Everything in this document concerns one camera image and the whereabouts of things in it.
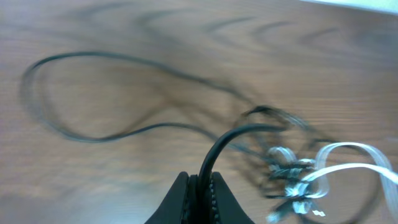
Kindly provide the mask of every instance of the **wire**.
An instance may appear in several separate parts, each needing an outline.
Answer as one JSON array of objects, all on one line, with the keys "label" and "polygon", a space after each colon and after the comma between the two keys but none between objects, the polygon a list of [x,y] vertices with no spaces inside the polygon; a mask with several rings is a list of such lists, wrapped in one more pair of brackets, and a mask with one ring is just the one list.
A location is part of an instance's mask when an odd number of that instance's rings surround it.
[{"label": "wire", "polygon": [[169,75],[182,78],[185,80],[189,80],[192,82],[197,82],[201,83],[203,85],[206,85],[210,88],[214,88],[220,91],[225,91],[227,93],[230,93],[234,95],[235,97],[239,98],[240,100],[244,100],[246,102],[252,103],[250,99],[246,98],[239,92],[237,92],[234,89],[227,88],[225,86],[221,86],[215,82],[212,82],[210,80],[206,80],[204,78],[200,77],[195,77],[192,75],[189,75],[187,73],[183,73],[179,70],[176,70],[172,67],[166,66],[162,63],[159,62],[154,62],[148,59],[144,58],[139,58],[139,57],[132,57],[128,55],[123,55],[123,54],[116,54],[116,53],[109,53],[109,52],[73,52],[73,53],[66,53],[66,54],[59,54],[59,55],[54,55],[51,57],[47,57],[45,59],[39,60],[38,62],[34,63],[31,65],[23,74],[22,76],[22,82],[21,82],[21,97],[24,102],[24,104],[27,106],[28,111],[32,116],[34,116],[36,119],[41,121],[42,123],[46,124],[48,127],[52,128],[56,132],[62,134],[64,137],[74,140],[74,141],[83,141],[83,142],[107,142],[107,141],[115,141],[117,139],[125,138],[128,136],[132,136],[135,134],[142,133],[144,131],[148,131],[150,129],[154,128],[159,128],[159,127],[174,127],[174,128],[185,128],[185,129],[191,129],[193,131],[199,132],[201,134],[204,134],[208,138],[212,140],[218,139],[217,135],[206,131],[202,128],[199,128],[194,125],[190,124],[182,124],[182,123],[159,123],[159,124],[153,124],[138,130],[134,130],[128,133],[117,133],[117,134],[112,134],[109,136],[105,136],[102,138],[93,138],[89,136],[84,136],[82,134],[78,134],[68,128],[66,128],[64,125],[60,124],[58,121],[55,119],[50,119],[46,117],[45,111],[46,109],[44,108],[43,104],[37,101],[34,98],[34,89],[33,89],[33,82],[35,78],[36,71],[44,64],[48,62],[53,62],[55,60],[61,60],[65,58],[71,58],[71,57],[105,57],[105,58],[113,58],[113,59],[120,59],[120,60],[127,60],[130,62],[134,63],[140,63],[148,66],[152,66],[155,68],[158,68],[159,70],[162,70],[166,72]]},{"label": "wire", "polygon": [[[354,146],[354,147],[358,147],[362,150],[364,150],[365,152],[369,153],[369,155],[373,158],[373,160],[375,161],[375,163],[379,166],[379,167],[384,167],[386,169],[392,170],[392,166],[389,162],[389,160],[387,159],[387,157],[377,148],[373,147],[373,146],[369,146],[367,144],[362,144],[362,143],[357,143],[357,142],[338,142],[338,143],[333,143],[333,144],[329,144],[323,148],[321,148],[316,156],[316,163],[315,163],[315,168],[322,170],[325,168],[326,166],[326,159],[329,155],[329,153],[336,149],[337,147],[341,147],[341,146]],[[384,177],[383,175],[380,175],[381,178],[381,182],[382,182],[382,186],[384,189],[384,194],[386,196],[386,202],[388,204],[389,210],[392,214],[392,216],[394,217],[395,220],[398,221],[398,190],[396,188],[396,186],[389,181],[386,177]],[[321,177],[318,181],[319,187],[318,187],[318,191],[308,195],[308,197],[311,198],[320,198],[325,196],[328,191],[329,191],[329,184],[327,181],[327,178]]]},{"label": "wire", "polygon": [[222,135],[211,147],[210,151],[205,157],[205,160],[203,161],[203,164],[201,165],[199,175],[198,175],[198,190],[203,194],[208,186],[208,183],[210,181],[210,175],[211,175],[211,170],[214,166],[214,163],[216,162],[219,154],[221,151],[224,149],[224,147],[232,141],[234,138],[245,134],[245,133],[250,133],[250,132],[255,132],[255,131],[262,131],[262,132],[281,132],[285,131],[285,128],[277,127],[277,126],[271,126],[267,124],[247,124],[244,126],[240,126],[237,128],[234,128],[224,135]]},{"label": "wire", "polygon": [[335,171],[343,170],[343,169],[360,168],[360,167],[368,168],[373,171],[376,171],[376,172],[380,173],[382,176],[384,176],[387,179],[389,179],[390,181],[392,181],[394,184],[398,185],[398,174],[396,174],[395,172],[393,172],[385,167],[379,167],[379,166],[375,166],[372,164],[364,164],[364,163],[348,163],[348,164],[340,164],[340,165],[326,167],[326,168],[317,170],[315,172],[312,172],[309,175],[306,175],[305,177],[303,177],[301,179],[300,183],[298,183],[294,188],[292,188],[288,191],[289,196],[291,196],[291,197],[305,196],[307,198],[319,198],[318,195],[308,194],[308,192],[306,191],[310,182],[312,182],[315,179],[322,177],[326,174],[329,174],[331,172],[335,172]]}]

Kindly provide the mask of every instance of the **wooden table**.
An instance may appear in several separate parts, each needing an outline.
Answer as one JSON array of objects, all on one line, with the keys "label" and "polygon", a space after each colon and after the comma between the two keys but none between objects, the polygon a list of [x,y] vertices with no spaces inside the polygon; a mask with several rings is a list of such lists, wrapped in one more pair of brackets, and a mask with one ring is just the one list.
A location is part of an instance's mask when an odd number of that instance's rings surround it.
[{"label": "wooden table", "polygon": [[[0,4],[0,223],[144,223],[177,174],[198,173],[211,147],[178,129],[89,144],[43,127],[21,105],[21,74],[62,52],[119,52],[210,78],[300,115],[330,136],[372,144],[397,168],[398,17],[296,0]],[[226,93],[114,60],[65,60],[43,68],[40,77],[39,88],[62,121],[92,136],[141,120],[139,126],[180,121],[222,134],[250,108]],[[297,151],[302,140],[293,131],[286,145]],[[366,161],[343,149],[330,159]],[[279,201],[260,196],[261,176],[247,158],[226,151],[215,170],[247,214],[265,223]],[[366,170],[330,175],[331,192],[320,200],[327,216],[317,220],[347,220],[374,176]],[[385,202],[366,223],[392,223]]]}]

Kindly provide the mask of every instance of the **black cord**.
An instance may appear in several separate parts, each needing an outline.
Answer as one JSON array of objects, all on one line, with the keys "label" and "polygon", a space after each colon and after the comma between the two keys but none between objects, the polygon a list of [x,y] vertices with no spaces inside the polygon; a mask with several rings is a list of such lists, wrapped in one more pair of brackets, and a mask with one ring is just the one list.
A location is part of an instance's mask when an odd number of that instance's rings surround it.
[{"label": "black cord", "polygon": [[232,141],[234,138],[254,131],[262,131],[262,132],[281,132],[285,131],[285,128],[281,128],[278,126],[272,126],[268,124],[247,124],[244,126],[240,126],[234,128],[224,135],[222,135],[211,147],[209,153],[206,155],[203,164],[201,165],[199,176],[198,176],[198,191],[199,194],[203,195],[205,192],[208,183],[210,181],[211,170],[214,166],[214,163],[217,160],[217,157],[224,149],[224,147]]},{"label": "black cord", "polygon": [[[184,80],[188,80],[191,82],[197,82],[199,84],[208,86],[210,88],[229,93],[229,94],[235,96],[236,98],[238,98],[242,101],[245,101],[246,103],[254,105],[254,103],[249,98],[245,97],[242,93],[240,93],[232,88],[222,86],[216,82],[207,80],[205,78],[200,78],[200,77],[196,77],[196,76],[181,72],[180,70],[177,70],[170,66],[167,66],[167,65],[164,65],[162,63],[155,62],[152,60],[148,60],[145,58],[133,57],[133,56],[118,54],[118,53],[97,52],[97,51],[96,52],[72,52],[72,53],[58,54],[58,55],[53,55],[53,56],[44,58],[42,60],[39,60],[38,62],[32,64],[25,71],[25,73],[22,76],[20,94],[21,94],[22,102],[26,106],[30,115],[32,115],[35,119],[39,120],[43,124],[46,124],[52,130],[60,133],[63,137],[70,139],[70,140],[82,141],[82,142],[93,142],[93,143],[115,141],[115,140],[118,140],[121,138],[133,136],[133,135],[136,135],[139,133],[143,133],[144,131],[148,131],[148,130],[151,130],[154,128],[160,128],[160,127],[189,129],[189,130],[195,131],[197,133],[200,133],[200,134],[206,136],[207,138],[211,139],[212,141],[216,141],[218,139],[218,136],[216,134],[214,134],[210,131],[207,131],[201,127],[198,127],[198,126],[195,126],[192,124],[173,123],[173,122],[157,123],[157,124],[146,126],[144,128],[133,130],[133,131],[111,134],[109,136],[100,137],[100,138],[94,138],[91,136],[85,136],[80,133],[77,133],[77,132],[71,130],[70,128],[66,127],[65,125],[63,125],[57,119],[55,119],[53,117],[46,116],[48,109],[46,108],[44,103],[42,103],[40,100],[37,100],[34,97],[34,81],[35,81],[37,71],[41,66],[43,66],[46,63],[54,62],[54,61],[62,60],[62,59],[66,59],[66,58],[72,58],[72,57],[103,57],[103,58],[125,60],[128,62],[139,63],[139,64],[147,65],[150,67],[155,67],[171,76],[174,76],[177,78],[182,78]],[[242,145],[239,145],[239,144],[230,144],[229,146],[234,149],[237,149],[241,152],[245,152],[252,156],[259,157],[260,159],[262,159],[263,161],[266,161],[266,162],[269,162],[270,160],[272,160],[270,158],[264,157],[263,155],[259,154],[256,151],[252,151],[252,150],[250,150],[246,147],[243,147]]]}]

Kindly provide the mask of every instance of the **wood grain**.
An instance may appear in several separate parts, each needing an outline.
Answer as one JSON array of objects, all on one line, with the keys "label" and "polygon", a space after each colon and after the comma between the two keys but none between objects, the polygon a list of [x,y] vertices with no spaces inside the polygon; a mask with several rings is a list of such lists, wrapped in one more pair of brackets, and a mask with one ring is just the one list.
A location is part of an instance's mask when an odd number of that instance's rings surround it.
[{"label": "wood grain", "polygon": [[[73,142],[31,119],[18,96],[22,72],[76,50],[145,57],[233,86],[335,138],[372,144],[397,167],[398,17],[294,0],[0,3],[0,223],[143,223],[177,174],[196,174],[211,147],[171,129]],[[126,62],[71,59],[40,73],[39,87],[62,120],[94,136],[160,121],[221,134],[249,109],[228,94]],[[287,137],[300,149],[300,133]],[[334,163],[365,160],[344,150],[331,156]],[[261,175],[247,159],[224,152],[215,169],[248,215],[265,223],[278,202],[260,196]],[[328,216],[318,220],[352,216],[373,177],[365,170],[332,175],[336,184],[321,201]],[[366,223],[392,223],[384,202]]]}]

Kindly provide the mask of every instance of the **black cable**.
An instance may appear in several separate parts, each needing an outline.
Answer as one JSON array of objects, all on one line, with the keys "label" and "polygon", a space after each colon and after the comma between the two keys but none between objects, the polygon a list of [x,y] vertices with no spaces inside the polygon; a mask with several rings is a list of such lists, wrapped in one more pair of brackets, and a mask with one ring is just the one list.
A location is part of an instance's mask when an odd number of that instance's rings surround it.
[{"label": "black cable", "polygon": [[244,126],[240,126],[234,128],[224,135],[222,135],[211,147],[209,153],[206,155],[203,164],[201,165],[199,176],[198,176],[198,191],[200,194],[203,194],[208,186],[208,182],[210,181],[211,170],[214,166],[214,163],[217,160],[217,157],[224,149],[224,147],[232,141],[234,138],[254,131],[262,131],[262,132],[281,132],[285,131],[285,128],[281,128],[278,126],[272,126],[268,124],[247,124]]},{"label": "black cable", "polygon": [[49,119],[48,117],[45,117],[45,108],[43,105],[41,105],[40,102],[37,102],[37,100],[34,98],[34,89],[33,89],[33,83],[34,83],[34,78],[36,71],[45,63],[52,62],[55,60],[61,60],[65,58],[70,58],[70,57],[82,57],[82,56],[94,56],[94,57],[106,57],[106,58],[113,58],[113,59],[120,59],[120,60],[127,60],[130,62],[134,63],[140,63],[144,65],[148,65],[151,67],[158,68],[169,75],[173,75],[175,77],[179,77],[182,79],[190,80],[193,82],[201,83],[203,85],[206,85],[208,87],[220,90],[220,91],[225,91],[227,93],[230,93],[234,95],[235,97],[239,98],[240,100],[244,100],[246,102],[252,103],[250,99],[246,98],[239,92],[237,92],[234,89],[227,88],[225,86],[221,86],[215,82],[212,82],[210,80],[200,78],[200,77],[194,77],[192,75],[189,75],[187,73],[183,73],[179,70],[176,70],[172,67],[166,66],[162,63],[159,62],[154,62],[151,60],[147,60],[144,58],[139,58],[139,57],[132,57],[128,55],[123,55],[123,54],[116,54],[116,53],[109,53],[109,52],[74,52],[74,53],[66,53],[66,54],[59,54],[59,55],[54,55],[51,57],[47,57],[45,59],[42,59],[33,65],[31,65],[26,72],[22,76],[22,83],[21,83],[21,97],[24,102],[24,104],[27,106],[27,109],[29,110],[30,114],[33,115],[36,119],[40,120],[53,130],[59,132],[60,134],[64,135],[66,138],[75,140],[75,141],[84,141],[84,142],[107,142],[107,141],[114,141],[117,139],[125,138],[127,136],[132,136],[135,134],[139,134],[144,131],[148,131],[153,128],[158,128],[158,127],[175,127],[175,128],[186,128],[186,129],[191,129],[193,131],[199,132],[201,134],[204,134],[208,138],[212,140],[218,139],[217,135],[204,130],[202,128],[199,128],[197,126],[191,125],[191,124],[182,124],[182,123],[159,123],[159,124],[153,124],[148,127],[144,127],[135,131],[131,131],[128,133],[117,133],[117,134],[112,134],[109,136],[105,136],[102,138],[93,138],[89,136],[84,136],[82,134],[78,134],[68,128],[66,128],[64,125],[60,124],[58,121],[54,119]]}]

